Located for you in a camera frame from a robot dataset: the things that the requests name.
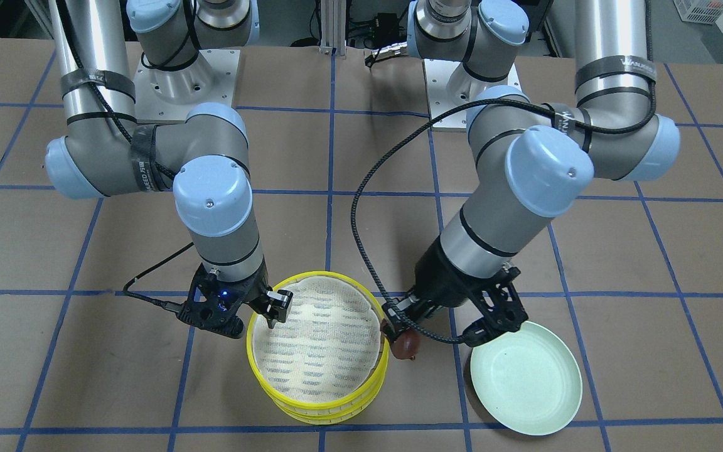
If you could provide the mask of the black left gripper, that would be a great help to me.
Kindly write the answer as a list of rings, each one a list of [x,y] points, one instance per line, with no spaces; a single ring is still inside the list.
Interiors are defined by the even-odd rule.
[[[436,239],[418,260],[415,283],[407,297],[382,304],[382,332],[390,343],[399,337],[402,343],[422,343],[429,337],[444,343],[465,343],[478,347],[500,335],[519,331],[528,320],[513,280],[517,267],[500,267],[493,277],[478,278],[459,270],[445,255]],[[471,301],[481,317],[462,335],[439,336],[419,325],[441,308],[453,308]]]

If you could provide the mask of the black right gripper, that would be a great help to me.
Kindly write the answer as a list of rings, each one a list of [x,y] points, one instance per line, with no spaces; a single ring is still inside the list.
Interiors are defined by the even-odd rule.
[[[204,331],[242,338],[244,322],[237,314],[241,306],[247,305],[255,314],[267,318],[267,326],[273,329],[276,323],[286,323],[293,296],[290,290],[273,290],[269,286],[265,263],[240,281],[221,281],[201,264],[178,310],[178,320]]]

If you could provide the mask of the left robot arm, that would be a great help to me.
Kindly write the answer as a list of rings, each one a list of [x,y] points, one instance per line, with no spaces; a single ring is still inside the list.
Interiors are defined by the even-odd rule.
[[[577,1],[573,106],[534,105],[496,85],[465,105],[479,183],[414,269],[402,299],[385,296],[382,332],[397,358],[422,336],[483,345],[528,320],[511,265],[594,178],[651,181],[680,149],[657,113],[648,1]]]

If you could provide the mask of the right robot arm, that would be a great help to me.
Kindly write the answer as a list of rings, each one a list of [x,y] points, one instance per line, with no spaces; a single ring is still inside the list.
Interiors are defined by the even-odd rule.
[[[128,18],[148,69],[209,86],[201,51],[252,41],[255,3],[51,1],[50,11],[68,134],[46,147],[49,180],[68,198],[171,191],[201,259],[183,303],[135,293],[133,281],[123,293],[230,338],[244,334],[243,305],[269,327],[285,323],[293,295],[267,282],[243,118],[229,105],[206,101],[179,124],[141,124],[124,43]]]

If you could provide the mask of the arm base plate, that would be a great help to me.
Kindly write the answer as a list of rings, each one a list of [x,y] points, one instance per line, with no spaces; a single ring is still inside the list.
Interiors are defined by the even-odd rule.
[[[169,72],[149,68],[142,57],[133,77],[138,123],[180,123],[205,102],[232,107],[240,60],[239,49],[201,50],[190,66]]]
[[[425,59],[424,75],[431,128],[438,132],[466,132],[467,112],[460,111],[444,119],[436,118],[445,112],[468,103],[477,95],[496,86],[521,90],[517,69],[512,65],[505,77],[497,81],[479,79],[470,74],[461,62]]]

